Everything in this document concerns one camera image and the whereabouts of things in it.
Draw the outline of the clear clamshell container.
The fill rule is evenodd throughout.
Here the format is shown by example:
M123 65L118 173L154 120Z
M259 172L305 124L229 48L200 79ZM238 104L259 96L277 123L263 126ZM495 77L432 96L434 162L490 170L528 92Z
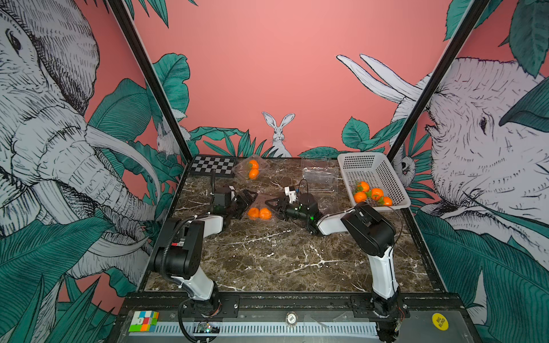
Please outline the clear clamshell container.
M245 211L244 218L248 220L260 220L263 222L274 222L277 219L276 213L265 202L274 199L272 194L259 193L250 207Z
M328 159L303 159L303 179L310 191L331 193L338 190L339 169Z
M255 181L270 168L269 162L257 154L238 162L232 171L242 182Z
M342 209L336 183L305 183L301 186L301 191L312 194L322 212L335 213Z

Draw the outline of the white perforated plastic basket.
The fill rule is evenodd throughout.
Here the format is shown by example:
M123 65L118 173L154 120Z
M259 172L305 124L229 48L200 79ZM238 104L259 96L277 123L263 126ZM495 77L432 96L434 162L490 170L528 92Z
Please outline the white perforated plastic basket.
M393 200L394 210L411 206L410 197L383 153L366 151L340 154L337 161L352 207L356 205L354 193L360 182L367 182L371 188L383 190L384 195Z

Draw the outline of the orange with leaf centre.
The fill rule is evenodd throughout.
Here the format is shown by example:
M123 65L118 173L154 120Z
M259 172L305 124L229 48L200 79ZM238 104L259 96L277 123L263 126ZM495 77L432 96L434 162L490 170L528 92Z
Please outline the orange with leaf centre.
M380 188L374 188L370 192L371 199L378 202L384 197L384 191Z

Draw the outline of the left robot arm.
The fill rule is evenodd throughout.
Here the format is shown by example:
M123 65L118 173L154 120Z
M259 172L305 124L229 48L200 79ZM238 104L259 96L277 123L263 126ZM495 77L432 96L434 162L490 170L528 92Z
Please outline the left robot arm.
M257 197L257 192L224 187L212 193L206 212L187 219L168 218L153 249L151 271L176 284L191 300L212 301L217 285L200 267L204 239L240 220Z

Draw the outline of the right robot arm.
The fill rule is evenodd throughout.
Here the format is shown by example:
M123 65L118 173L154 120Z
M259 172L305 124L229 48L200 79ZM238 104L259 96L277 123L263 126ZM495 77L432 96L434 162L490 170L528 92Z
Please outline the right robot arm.
M278 219L296 221L312 235L349 233L368 256L374 297L385 302L396 299L399 284L393 262L395 229L367 202L336 214L321 213L316 198L310 193L285 195L264 203Z

